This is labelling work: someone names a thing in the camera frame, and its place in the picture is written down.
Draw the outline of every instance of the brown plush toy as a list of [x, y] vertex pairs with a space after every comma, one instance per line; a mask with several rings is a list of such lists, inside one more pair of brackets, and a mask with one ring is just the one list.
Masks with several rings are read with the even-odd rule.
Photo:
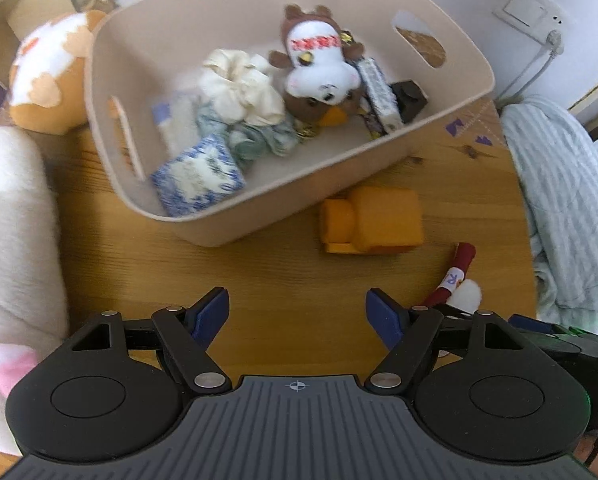
[[61, 135], [87, 122], [84, 65], [100, 10], [59, 16], [22, 41], [10, 69], [10, 116], [21, 127]]
[[364, 87], [359, 72], [347, 61], [360, 59], [364, 46], [342, 41], [328, 7], [306, 13], [296, 5], [286, 6], [281, 40], [287, 54], [274, 50], [269, 62], [293, 69], [285, 82], [284, 102], [294, 117], [336, 126], [357, 113]]

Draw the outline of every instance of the stuffed toy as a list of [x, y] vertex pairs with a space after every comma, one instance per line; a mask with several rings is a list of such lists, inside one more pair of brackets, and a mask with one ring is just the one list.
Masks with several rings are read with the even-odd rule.
[[4, 407], [14, 384], [68, 331], [55, 202], [38, 147], [0, 126], [0, 451], [19, 454]]
[[336, 126], [359, 110], [364, 86], [348, 61], [359, 60], [364, 46], [350, 36], [343, 41], [341, 32], [328, 7], [309, 13], [296, 5], [285, 7], [281, 40], [286, 54], [272, 51], [269, 62], [292, 69], [285, 82], [285, 107], [305, 123]]
[[84, 65], [100, 10], [59, 16], [29, 34], [10, 69], [14, 124], [61, 135], [87, 122]]

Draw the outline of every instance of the wall socket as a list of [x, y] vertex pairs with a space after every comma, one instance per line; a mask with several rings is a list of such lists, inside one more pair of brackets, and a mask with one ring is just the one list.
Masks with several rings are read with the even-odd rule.
[[566, 23], [563, 11], [550, 0], [505, 0], [493, 13], [541, 44], [551, 30], [563, 33]]

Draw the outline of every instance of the basket handle hole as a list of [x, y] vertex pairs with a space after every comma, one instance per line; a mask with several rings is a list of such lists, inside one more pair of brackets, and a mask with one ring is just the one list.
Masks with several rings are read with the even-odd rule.
[[124, 107], [116, 96], [108, 98], [108, 115], [113, 121], [119, 152], [121, 152], [121, 156], [126, 162], [128, 169], [135, 174], [138, 180], [145, 181], [146, 174], [144, 173], [144, 168], [137, 152], [128, 115], [126, 115]]
[[399, 35], [408, 41], [432, 68], [439, 68], [445, 63], [445, 49], [426, 22], [409, 10], [399, 10], [392, 23]]

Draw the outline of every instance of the gray ribbed plate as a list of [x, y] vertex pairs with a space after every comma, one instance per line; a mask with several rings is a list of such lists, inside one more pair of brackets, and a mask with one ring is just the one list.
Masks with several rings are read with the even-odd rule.
[[573, 480], [594, 479], [563, 456], [548, 463], [476, 462], [436, 443], [396, 397], [352, 376], [246, 377], [202, 397], [149, 449], [108, 463], [23, 458], [7, 480]]

